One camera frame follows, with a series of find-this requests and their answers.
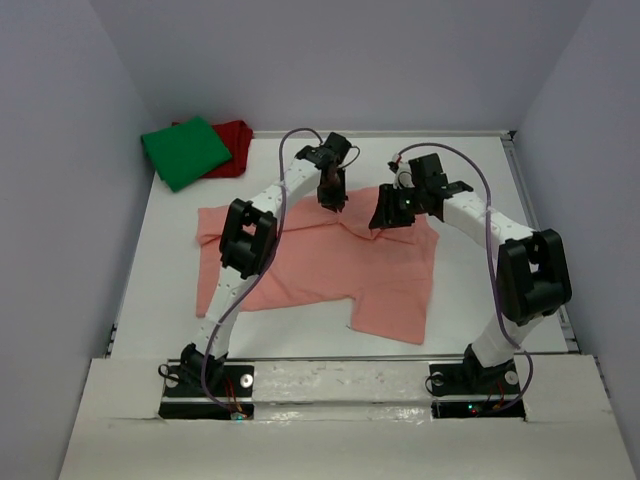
pink cloth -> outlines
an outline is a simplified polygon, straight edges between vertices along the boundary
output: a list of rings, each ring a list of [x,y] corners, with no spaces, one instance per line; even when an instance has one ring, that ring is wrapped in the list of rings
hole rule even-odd
[[[424,216],[408,228],[369,230],[377,188],[349,192],[342,213],[305,197],[285,219],[278,255],[243,310],[353,298],[351,328],[421,344],[433,286],[438,234]],[[220,274],[220,235],[227,207],[198,211],[201,245],[196,315],[203,317]]]

gray wall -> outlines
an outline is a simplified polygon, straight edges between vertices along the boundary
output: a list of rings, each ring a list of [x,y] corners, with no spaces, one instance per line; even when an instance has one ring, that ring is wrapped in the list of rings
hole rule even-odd
[[[0,477],[57,478],[104,353],[153,128],[86,0],[0,4]]]
[[[589,0],[91,0],[152,114],[514,128]]]
[[[571,321],[600,356],[640,473],[640,2],[595,0],[516,136],[543,226],[563,235]]]

folded green towel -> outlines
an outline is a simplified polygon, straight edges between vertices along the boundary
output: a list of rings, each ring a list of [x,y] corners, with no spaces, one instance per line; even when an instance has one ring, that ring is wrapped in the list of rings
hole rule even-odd
[[[200,117],[142,135],[142,144],[158,175],[174,192],[231,160],[218,134]]]

red cloth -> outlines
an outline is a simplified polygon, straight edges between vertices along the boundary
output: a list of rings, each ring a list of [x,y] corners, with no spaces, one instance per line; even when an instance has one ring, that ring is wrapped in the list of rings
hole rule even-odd
[[[249,144],[251,144],[251,138],[253,138],[253,130],[242,120],[211,125],[211,127],[231,152],[231,160],[214,168],[209,173],[205,173],[202,178],[239,177],[247,169],[247,157],[249,155]]]

stack of folded cloth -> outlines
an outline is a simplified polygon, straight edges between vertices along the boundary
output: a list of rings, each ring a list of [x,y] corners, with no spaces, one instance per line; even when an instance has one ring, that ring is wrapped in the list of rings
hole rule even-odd
[[[253,130],[242,120],[209,125],[200,117],[142,135],[160,178],[177,192],[200,177],[230,178],[247,169]]]

